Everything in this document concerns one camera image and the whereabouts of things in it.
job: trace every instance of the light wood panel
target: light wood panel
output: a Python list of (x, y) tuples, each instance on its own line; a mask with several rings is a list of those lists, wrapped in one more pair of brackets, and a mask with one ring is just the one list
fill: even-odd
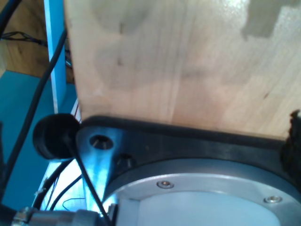
[(300, 0), (65, 0), (82, 118), (287, 136)]

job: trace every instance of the metal plate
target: metal plate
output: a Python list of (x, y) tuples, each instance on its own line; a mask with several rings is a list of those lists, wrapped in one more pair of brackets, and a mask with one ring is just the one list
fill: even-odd
[[(109, 138), (113, 146), (106, 150), (93, 146), (90, 139), (99, 135)], [(77, 148), (100, 197), (107, 184), (129, 170), (185, 158), (244, 163), (273, 172), (293, 184), (280, 162), (283, 144), (282, 140), (101, 116), (83, 121), (77, 133)], [(89, 190), (86, 192), (88, 209), (96, 210)]]
[[(162, 181), (174, 186), (162, 189), (158, 186)], [(267, 208), (282, 226), (301, 225), (301, 194), (294, 186), (265, 170), (229, 161), (186, 159), (149, 164), (111, 182), (106, 189), (107, 196), (110, 191), (118, 199), (140, 201), (175, 192), (225, 194)]]

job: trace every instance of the blue post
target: blue post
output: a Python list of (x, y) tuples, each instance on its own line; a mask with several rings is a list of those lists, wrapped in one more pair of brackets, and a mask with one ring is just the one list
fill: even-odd
[[(52, 58), (64, 30), (63, 0), (44, 0), (49, 59)], [(51, 85), (55, 113), (60, 111), (66, 93), (65, 50), (51, 73)]]

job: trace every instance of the wooden floor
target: wooden floor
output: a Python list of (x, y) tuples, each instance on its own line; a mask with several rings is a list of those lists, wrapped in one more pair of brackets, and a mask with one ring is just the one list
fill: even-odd
[[(2, 10), (6, 0), (0, 1)], [(5, 32), (22, 31), (30, 36), (47, 40), (44, 1), (23, 0)], [(0, 75), (5, 70), (41, 77), (49, 64), (48, 49), (36, 43), (22, 41), (0, 41)], [(67, 69), (67, 81), (73, 82), (73, 73)]]

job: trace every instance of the screw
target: screw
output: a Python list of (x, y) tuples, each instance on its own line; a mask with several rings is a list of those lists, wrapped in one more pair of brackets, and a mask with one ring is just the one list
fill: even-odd
[(170, 188), (174, 187), (174, 184), (170, 183), (169, 181), (163, 180), (163, 181), (157, 182), (157, 186), (162, 189), (170, 189)]
[(270, 197), (264, 199), (264, 202), (266, 202), (266, 203), (278, 203), (281, 201), (282, 201), (282, 198), (280, 196), (276, 196), (276, 195), (273, 195), (273, 196), (270, 196)]

